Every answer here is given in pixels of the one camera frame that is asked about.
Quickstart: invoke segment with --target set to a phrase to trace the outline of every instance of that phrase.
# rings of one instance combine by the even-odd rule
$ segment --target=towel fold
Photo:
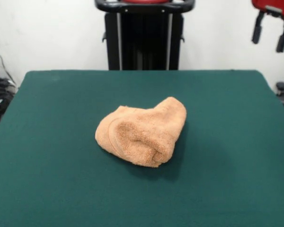
[[[158,167],[171,158],[185,119],[185,107],[173,97],[152,109],[120,106],[100,122],[95,138],[119,158]]]

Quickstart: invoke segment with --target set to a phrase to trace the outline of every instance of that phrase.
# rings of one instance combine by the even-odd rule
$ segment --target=black machine frame
[[[106,11],[110,70],[177,70],[183,33],[183,12],[195,0],[182,3],[135,4],[96,0]]]

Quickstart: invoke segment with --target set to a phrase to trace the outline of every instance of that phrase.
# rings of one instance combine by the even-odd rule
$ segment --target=crumpled towel
[[[173,97],[152,109],[120,106],[100,122],[95,138],[119,158],[158,167],[171,158],[185,119],[185,107]]]

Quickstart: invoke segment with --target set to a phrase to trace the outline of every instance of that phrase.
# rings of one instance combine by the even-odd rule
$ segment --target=green table
[[[174,96],[173,158],[94,140],[119,105]],[[0,227],[284,227],[284,108],[256,71],[34,71],[0,124]]]

